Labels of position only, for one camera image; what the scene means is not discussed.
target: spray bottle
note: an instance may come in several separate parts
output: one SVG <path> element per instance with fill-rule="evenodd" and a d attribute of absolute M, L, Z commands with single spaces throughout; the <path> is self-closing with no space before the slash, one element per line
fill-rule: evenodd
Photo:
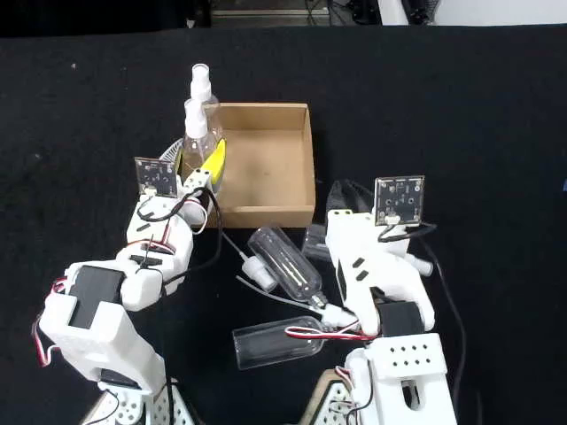
<path fill-rule="evenodd" d="M 197 99 L 185 102 L 182 179 L 203 166 L 216 149 L 216 138 L 209 131 L 203 104 Z"/>
<path fill-rule="evenodd" d="M 222 126 L 219 116 L 221 104 L 219 104 L 219 99 L 216 98 L 211 90 L 209 67 L 205 64 L 196 64 L 191 71 L 190 98 L 196 99 L 203 104 L 208 128 L 218 142 L 222 138 Z"/>

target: black wire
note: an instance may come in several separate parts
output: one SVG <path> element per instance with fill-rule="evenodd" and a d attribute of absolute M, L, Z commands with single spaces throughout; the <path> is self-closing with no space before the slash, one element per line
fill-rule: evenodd
<path fill-rule="evenodd" d="M 169 220 L 171 219 L 174 215 L 176 215 L 185 205 L 185 201 L 189 198 L 192 197 L 193 195 L 195 195 L 197 192 L 207 192 L 207 194 L 209 194 L 209 196 L 214 197 L 214 195 L 212 195 L 213 192 L 211 192 L 211 190 L 209 188 L 196 188 L 195 190 L 193 190 L 191 193 L 188 193 L 186 195 L 184 195 L 181 200 L 174 205 L 174 207 L 171 209 L 170 212 L 168 212 L 166 215 L 162 216 L 162 217 L 152 217 L 152 212 L 149 212 L 147 214 L 142 214 L 140 212 L 140 210 L 142 208 L 144 208 L 144 205 L 151 199 L 148 198 L 146 199 L 141 205 L 140 207 L 136 210 L 136 214 L 138 214 L 138 217 L 140 217 L 140 219 L 144 220 L 144 221 L 148 221 L 150 223 L 157 223 L 159 221 L 164 221 L 164 220 Z"/>
<path fill-rule="evenodd" d="M 207 268 L 211 265 L 213 265 L 221 256 L 221 248 L 222 248 L 222 214 L 221 214 L 221 207 L 219 206 L 219 202 L 217 201 L 216 197 L 214 197 L 214 193 L 209 189 L 209 188 L 200 188 L 199 190 L 203 190 L 211 199 L 211 202 L 213 202 L 213 207 L 214 207 L 214 217 L 216 219 L 216 227 L 217 227 L 217 243 L 216 243 L 216 251 L 214 252 L 214 255 L 208 259 L 207 261 L 205 261 L 202 264 L 198 264 L 196 266 L 189 266 L 187 267 L 187 270 L 185 270 L 184 272 L 181 272 L 180 274 L 176 274 L 173 277 L 170 277 L 169 279 L 167 279 L 164 282 L 164 285 L 168 285 L 171 282 L 176 281 L 177 279 L 181 278 L 181 277 L 185 277 L 187 276 L 189 273 L 191 272 L 197 272 L 198 270 L 202 270 L 204 268 Z"/>
<path fill-rule="evenodd" d="M 163 368 L 164 373 L 166 374 L 166 389 L 167 389 L 167 404 L 169 408 L 169 425 L 174 425 L 174 393 L 171 388 L 171 376 L 167 373 L 167 355 L 166 355 L 166 335 L 165 335 L 165 323 L 166 323 L 166 307 L 165 307 L 165 299 L 167 297 L 166 292 L 166 285 L 163 282 L 163 277 L 161 280 L 161 297 L 159 297 L 159 311 L 161 315 L 161 325 L 159 328 L 161 329 L 160 338 L 161 338 L 161 357 L 163 358 Z"/>
<path fill-rule="evenodd" d="M 309 7 L 308 0 L 305 0 L 305 8 L 307 9 L 307 22 L 310 22 L 311 25 L 314 25 L 316 27 L 317 27 L 317 22 L 315 21 L 315 18 L 313 17 L 313 9 L 315 7 L 317 7 L 320 2 L 321 2 L 321 0 L 317 0 L 315 2 L 315 4 L 313 5 L 313 7 Z"/>
<path fill-rule="evenodd" d="M 114 410 L 111 413 L 107 414 L 104 418 L 97 419 L 95 421 L 90 421 L 90 422 L 87 422 L 87 423 L 83 423 L 82 425 L 94 425 L 95 423 L 100 423 L 102 421 L 106 421 L 108 418 L 112 417 L 113 414 L 116 413 L 116 411 L 118 410 L 118 407 L 120 406 L 120 401 L 118 400 L 118 397 L 116 396 L 116 394 L 112 394 L 110 392 L 110 390 L 105 390 L 104 392 L 107 392 L 108 394 L 110 394 L 111 396 L 114 397 L 114 399 L 116 400 L 116 407 L 114 407 Z"/>
<path fill-rule="evenodd" d="M 369 396 L 369 401 L 367 401 L 364 406 L 360 406 L 360 407 L 355 407 L 354 409 L 351 409 L 348 411 L 348 413 L 346 414 L 346 424 L 350 424 L 349 420 L 351 417 L 351 414 L 354 413 L 354 421 L 357 423 L 358 419 L 356 418 L 356 414 L 360 411 L 360 410 L 364 410 L 366 409 L 368 406 L 370 406 L 370 403 L 372 403 L 372 399 L 374 398 L 374 379 L 372 376 L 372 367 L 370 366 L 370 360 L 367 360 L 368 363 L 368 367 L 369 367 L 369 373 L 370 373 L 370 396 Z"/>
<path fill-rule="evenodd" d="M 459 328 L 459 332 L 461 334 L 461 356 L 459 358 L 459 364 L 457 366 L 457 370 L 454 373 L 453 387 L 451 388 L 451 398 L 453 399 L 453 410 L 458 420 L 459 393 L 461 391 L 462 373 L 464 371 L 464 365 L 467 359 L 467 332 L 465 331 L 464 323 L 462 322 L 462 318 L 461 315 L 459 314 L 457 305 L 453 300 L 453 296 L 451 295 L 451 290 L 449 289 L 449 285 L 445 280 L 445 275 L 443 274 L 443 269 L 441 268 L 441 264 L 439 263 L 439 259 L 437 258 L 437 255 L 435 255 L 433 249 L 423 239 L 420 238 L 419 242 L 427 252 L 427 255 L 429 255 L 429 257 L 433 261 L 433 264 L 435 264 L 435 267 L 437 268 L 437 273 L 439 274 L 439 280 L 441 281 L 441 286 L 443 287 L 443 291 L 445 291 L 445 296 L 447 297 L 449 307 L 451 307 L 451 312 L 454 315 L 454 318 L 457 322 L 457 326 Z"/>
<path fill-rule="evenodd" d="M 477 391 L 477 425 L 482 425 L 484 419 L 483 410 L 482 398 L 480 397 L 480 392 Z"/>
<path fill-rule="evenodd" d="M 330 12 L 332 8 L 333 8 L 332 0 L 327 0 L 327 12 L 329 14 L 329 27 L 333 26 L 333 15 Z"/>
<path fill-rule="evenodd" d="M 330 12 L 330 13 L 331 13 L 331 12 L 335 13 L 335 16 L 338 18 L 338 20 L 340 20 L 340 23 L 341 23 L 342 26 L 344 27 L 344 26 L 346 25 L 346 22 L 345 22 L 345 20 L 343 19 L 343 17 L 340 16 L 340 13 L 338 13 L 338 12 L 335 10 L 333 4 L 335 4 L 335 2 L 330 2 L 330 3 L 329 3 L 329 12 Z"/>
<path fill-rule="evenodd" d="M 380 234 L 378 237 L 378 242 L 396 242 L 396 241 L 403 241 L 404 239 L 413 239 L 415 237 L 421 237 L 430 234 L 433 230 L 437 228 L 437 224 L 426 223 L 422 221 L 422 227 L 414 230 L 413 232 L 408 232 L 404 235 L 396 235 L 396 236 L 386 236 L 384 235 L 390 232 L 395 226 L 388 226 L 384 232 Z"/>

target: transparent bottle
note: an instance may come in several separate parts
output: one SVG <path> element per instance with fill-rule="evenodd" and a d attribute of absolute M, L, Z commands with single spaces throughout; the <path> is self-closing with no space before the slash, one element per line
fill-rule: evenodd
<path fill-rule="evenodd" d="M 182 180 L 203 166 L 216 149 L 216 138 L 208 130 L 205 110 L 196 99 L 185 102 Z"/>
<path fill-rule="evenodd" d="M 248 246 L 291 298 L 304 303 L 322 297 L 321 275 L 280 228 L 259 228 Z"/>
<path fill-rule="evenodd" d="M 197 99 L 203 104 L 209 131 L 218 142 L 222 139 L 221 104 L 211 90 L 209 67 L 205 64 L 196 64 L 191 71 L 190 98 Z"/>
<path fill-rule="evenodd" d="M 322 339 L 297 339 L 287 336 L 290 326 L 322 330 L 321 322 L 311 316 L 272 321 L 234 329 L 232 338 L 240 370 L 273 365 L 283 361 L 313 356 L 323 345 Z"/>

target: black fabric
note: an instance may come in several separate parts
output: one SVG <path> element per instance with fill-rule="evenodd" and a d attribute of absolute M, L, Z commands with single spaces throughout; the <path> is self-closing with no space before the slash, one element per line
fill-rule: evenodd
<path fill-rule="evenodd" d="M 72 262 L 110 259 L 136 201 L 135 155 L 183 131 L 190 66 L 211 66 L 225 101 L 309 103 L 317 213 L 336 179 L 424 174 L 428 238 L 469 332 L 462 423 L 563 423 L 567 377 L 567 27 L 176 30 L 0 41 L 0 229 L 3 273 L 0 422 L 77 423 L 98 390 L 55 354 L 40 369 L 29 328 L 50 282 Z M 230 232 L 244 246 L 249 230 Z M 300 232 L 291 232 L 299 240 Z M 193 261 L 208 258 L 214 232 Z M 133 314 L 208 424 L 299 419 L 320 373 L 356 344 L 239 372 L 233 328 L 302 315 L 218 267 Z M 317 264 L 332 301 L 329 265 Z M 448 380 L 459 353 L 439 282 L 426 279 Z"/>

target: circuit board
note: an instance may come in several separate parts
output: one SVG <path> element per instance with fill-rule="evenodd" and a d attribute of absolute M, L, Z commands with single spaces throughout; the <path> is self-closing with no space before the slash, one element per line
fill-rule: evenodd
<path fill-rule="evenodd" d="M 376 225 L 419 224 L 423 213 L 424 183 L 423 175 L 376 179 L 374 186 Z"/>
<path fill-rule="evenodd" d="M 140 195 L 155 189 L 159 197 L 177 197 L 175 163 L 155 158 L 135 157 Z"/>

